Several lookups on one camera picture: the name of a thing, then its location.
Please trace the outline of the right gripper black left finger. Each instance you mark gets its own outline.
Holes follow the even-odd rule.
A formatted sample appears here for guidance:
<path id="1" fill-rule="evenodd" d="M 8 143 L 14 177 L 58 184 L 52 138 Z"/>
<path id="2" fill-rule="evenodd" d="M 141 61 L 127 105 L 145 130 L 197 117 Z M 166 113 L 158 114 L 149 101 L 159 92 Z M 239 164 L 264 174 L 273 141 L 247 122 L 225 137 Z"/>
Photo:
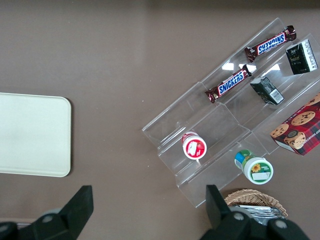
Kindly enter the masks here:
<path id="1" fill-rule="evenodd" d="M 82 186 L 57 213 L 50 212 L 18 231 L 19 240 L 76 240 L 94 211 L 93 189 Z"/>

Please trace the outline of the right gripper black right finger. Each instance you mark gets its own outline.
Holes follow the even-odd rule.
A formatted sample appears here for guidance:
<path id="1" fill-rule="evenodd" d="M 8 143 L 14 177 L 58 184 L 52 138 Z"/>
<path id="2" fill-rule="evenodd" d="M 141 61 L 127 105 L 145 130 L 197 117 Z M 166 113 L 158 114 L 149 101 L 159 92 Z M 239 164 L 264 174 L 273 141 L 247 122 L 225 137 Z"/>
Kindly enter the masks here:
<path id="1" fill-rule="evenodd" d="M 231 211 L 216 185 L 207 185 L 206 212 L 211 223 L 202 240 L 248 240 L 250 218 L 239 211 Z"/>

